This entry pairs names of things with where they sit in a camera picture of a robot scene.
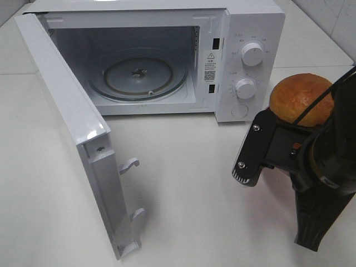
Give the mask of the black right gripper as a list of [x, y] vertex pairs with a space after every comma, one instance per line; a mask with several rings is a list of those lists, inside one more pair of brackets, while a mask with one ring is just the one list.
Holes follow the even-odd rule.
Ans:
[[[334, 108], [326, 122], [299, 126], [328, 94]], [[323, 237], [355, 195], [355, 84], [331, 85], [293, 123], [275, 116], [265, 167], [291, 173], [298, 225], [295, 242], [318, 251]]]

